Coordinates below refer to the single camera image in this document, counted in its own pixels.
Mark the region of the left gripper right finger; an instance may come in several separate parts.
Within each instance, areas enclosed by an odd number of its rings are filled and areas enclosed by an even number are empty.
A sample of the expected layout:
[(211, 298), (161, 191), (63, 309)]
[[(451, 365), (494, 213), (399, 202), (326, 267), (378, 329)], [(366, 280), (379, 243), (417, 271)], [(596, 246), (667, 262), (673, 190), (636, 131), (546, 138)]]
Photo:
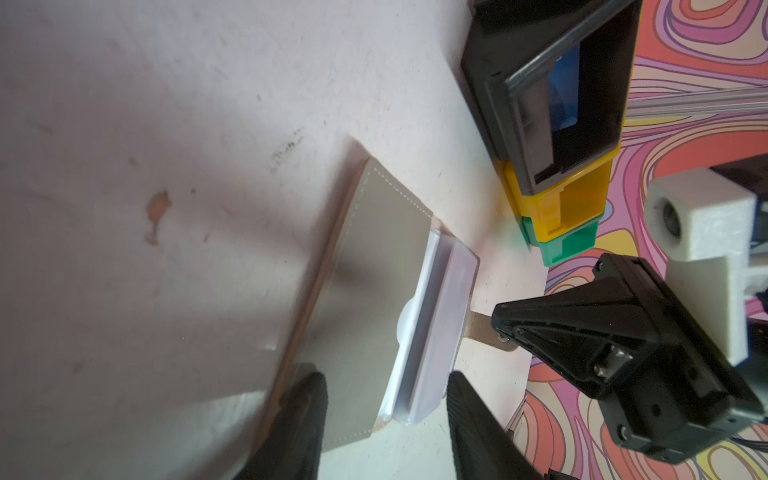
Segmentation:
[(462, 372), (447, 386), (447, 416), (457, 479), (541, 479)]

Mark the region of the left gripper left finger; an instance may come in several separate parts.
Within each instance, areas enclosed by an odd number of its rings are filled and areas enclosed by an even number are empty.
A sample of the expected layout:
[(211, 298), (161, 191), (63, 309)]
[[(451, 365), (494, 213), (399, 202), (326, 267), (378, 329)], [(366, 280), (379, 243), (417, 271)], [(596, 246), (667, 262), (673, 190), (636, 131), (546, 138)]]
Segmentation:
[(313, 372), (289, 392), (267, 438), (235, 479), (317, 479), (327, 408), (326, 378)]

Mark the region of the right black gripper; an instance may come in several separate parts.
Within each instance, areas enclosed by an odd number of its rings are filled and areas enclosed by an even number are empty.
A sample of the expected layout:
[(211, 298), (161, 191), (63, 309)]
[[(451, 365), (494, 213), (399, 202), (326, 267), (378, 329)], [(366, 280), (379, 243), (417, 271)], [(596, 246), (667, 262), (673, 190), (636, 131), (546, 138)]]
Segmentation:
[(732, 370), (735, 386), (679, 355), (620, 388), (677, 346), (672, 303), (642, 258), (605, 253), (593, 273), (568, 290), (497, 304), (491, 326), (588, 397), (606, 397), (599, 406), (618, 447), (677, 465), (767, 423), (765, 323), (748, 325), (750, 354)]

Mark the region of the blue VIP credit card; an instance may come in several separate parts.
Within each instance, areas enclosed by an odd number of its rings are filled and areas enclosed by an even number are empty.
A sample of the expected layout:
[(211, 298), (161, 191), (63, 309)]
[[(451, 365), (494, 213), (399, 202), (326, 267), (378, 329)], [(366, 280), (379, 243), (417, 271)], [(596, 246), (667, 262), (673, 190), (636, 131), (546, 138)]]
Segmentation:
[(555, 62), (548, 76), (550, 122), (553, 132), (578, 122), (580, 45), (576, 44)]

